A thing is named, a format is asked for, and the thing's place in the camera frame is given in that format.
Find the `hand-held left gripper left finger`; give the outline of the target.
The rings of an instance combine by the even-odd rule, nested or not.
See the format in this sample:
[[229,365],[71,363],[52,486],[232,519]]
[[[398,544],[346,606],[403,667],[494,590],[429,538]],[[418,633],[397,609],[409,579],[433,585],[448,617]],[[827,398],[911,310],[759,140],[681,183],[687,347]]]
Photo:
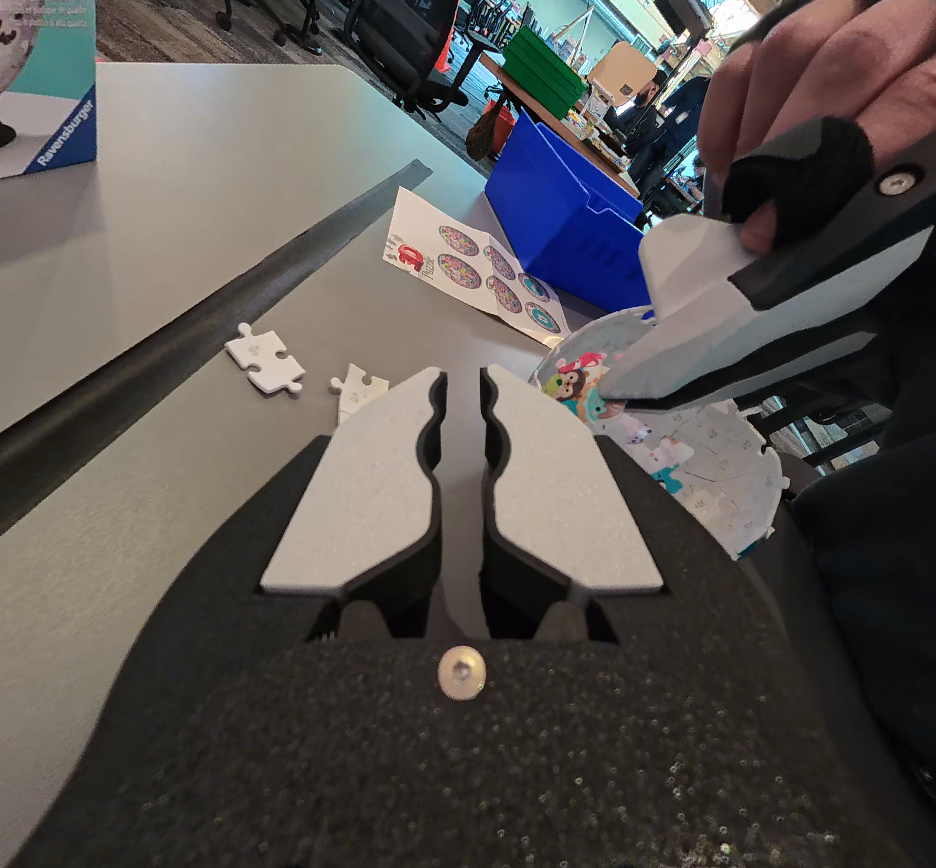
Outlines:
[[264,595],[368,602],[422,638],[442,562],[446,373],[424,368],[350,414],[325,445],[259,581]]

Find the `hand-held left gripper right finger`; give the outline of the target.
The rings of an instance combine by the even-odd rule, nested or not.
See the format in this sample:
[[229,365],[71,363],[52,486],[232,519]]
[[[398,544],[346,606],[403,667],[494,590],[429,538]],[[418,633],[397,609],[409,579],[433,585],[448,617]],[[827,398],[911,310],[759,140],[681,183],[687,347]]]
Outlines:
[[624,454],[498,364],[485,425],[479,590],[491,638],[621,638],[612,601],[664,592],[612,468]]

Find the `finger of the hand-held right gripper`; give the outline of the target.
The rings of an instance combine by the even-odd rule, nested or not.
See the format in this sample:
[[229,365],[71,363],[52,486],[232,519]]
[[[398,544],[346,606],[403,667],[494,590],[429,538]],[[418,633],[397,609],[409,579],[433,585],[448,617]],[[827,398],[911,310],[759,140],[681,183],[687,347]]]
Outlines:
[[613,363],[600,394],[635,409],[686,409],[751,394],[867,347],[877,335],[867,305],[831,322],[656,320]]
[[856,196],[825,227],[755,256],[732,226],[667,219],[641,242],[659,322],[831,322],[863,308],[923,254],[934,196]]

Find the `colourful puzzle ball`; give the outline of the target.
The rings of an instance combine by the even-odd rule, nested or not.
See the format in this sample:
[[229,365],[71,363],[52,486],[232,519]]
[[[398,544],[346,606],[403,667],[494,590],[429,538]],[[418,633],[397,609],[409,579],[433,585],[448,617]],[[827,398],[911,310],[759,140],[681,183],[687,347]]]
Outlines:
[[564,339],[547,335],[549,353],[530,382],[593,434],[623,448],[739,560],[773,533],[789,481],[779,455],[737,404],[649,412],[599,395],[613,363],[654,327],[649,312],[644,306],[612,313]]

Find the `two joined white puzzle pieces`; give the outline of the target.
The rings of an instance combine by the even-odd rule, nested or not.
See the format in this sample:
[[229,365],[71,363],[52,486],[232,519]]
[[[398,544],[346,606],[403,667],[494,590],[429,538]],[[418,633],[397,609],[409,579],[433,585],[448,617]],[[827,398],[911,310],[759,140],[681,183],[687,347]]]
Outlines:
[[330,393],[338,397],[337,425],[345,423],[360,408],[386,394],[389,389],[388,380],[369,375],[350,362],[343,378],[333,376],[329,382]]

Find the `single white puzzle piece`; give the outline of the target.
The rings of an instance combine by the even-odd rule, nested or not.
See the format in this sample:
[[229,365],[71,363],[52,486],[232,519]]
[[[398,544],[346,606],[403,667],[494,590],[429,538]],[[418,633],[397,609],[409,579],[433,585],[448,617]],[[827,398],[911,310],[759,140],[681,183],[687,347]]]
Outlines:
[[274,331],[255,334],[249,323],[238,325],[238,336],[225,344],[228,356],[265,396],[301,393],[304,368]]

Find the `white puzzle leaflet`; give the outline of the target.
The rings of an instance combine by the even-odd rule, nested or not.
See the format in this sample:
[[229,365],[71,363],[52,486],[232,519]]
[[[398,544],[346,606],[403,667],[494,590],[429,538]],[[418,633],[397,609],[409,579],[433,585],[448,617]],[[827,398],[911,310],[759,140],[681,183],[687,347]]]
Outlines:
[[397,191],[383,260],[549,348],[571,334],[557,292],[488,232]]

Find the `colourful puzzle box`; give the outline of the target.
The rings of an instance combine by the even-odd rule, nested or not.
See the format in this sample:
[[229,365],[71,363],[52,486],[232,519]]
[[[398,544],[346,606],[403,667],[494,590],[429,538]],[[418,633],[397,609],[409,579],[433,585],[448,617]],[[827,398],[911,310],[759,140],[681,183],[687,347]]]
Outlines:
[[98,154],[96,0],[1,0],[1,177]]

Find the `person's right hand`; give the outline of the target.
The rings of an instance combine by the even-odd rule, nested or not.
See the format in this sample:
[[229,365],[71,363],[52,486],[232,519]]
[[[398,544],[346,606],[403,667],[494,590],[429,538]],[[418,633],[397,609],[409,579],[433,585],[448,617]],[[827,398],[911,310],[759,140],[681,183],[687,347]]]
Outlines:
[[820,117],[857,124],[888,166],[934,132],[935,0],[815,0],[716,70],[697,147],[711,183]]

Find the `blue plastic bin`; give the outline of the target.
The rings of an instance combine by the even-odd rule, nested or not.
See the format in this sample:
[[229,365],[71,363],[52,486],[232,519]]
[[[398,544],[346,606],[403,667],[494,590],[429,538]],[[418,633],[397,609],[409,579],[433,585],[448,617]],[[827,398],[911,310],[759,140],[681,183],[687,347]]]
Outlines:
[[522,268],[613,313],[649,305],[640,201],[525,113],[485,194]]

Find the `green plastic bin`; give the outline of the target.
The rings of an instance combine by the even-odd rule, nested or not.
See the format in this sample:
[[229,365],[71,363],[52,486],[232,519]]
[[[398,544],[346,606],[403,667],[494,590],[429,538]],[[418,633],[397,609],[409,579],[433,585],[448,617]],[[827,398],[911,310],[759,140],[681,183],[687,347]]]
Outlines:
[[586,81],[526,24],[507,43],[503,55],[504,72],[559,121],[587,93]]

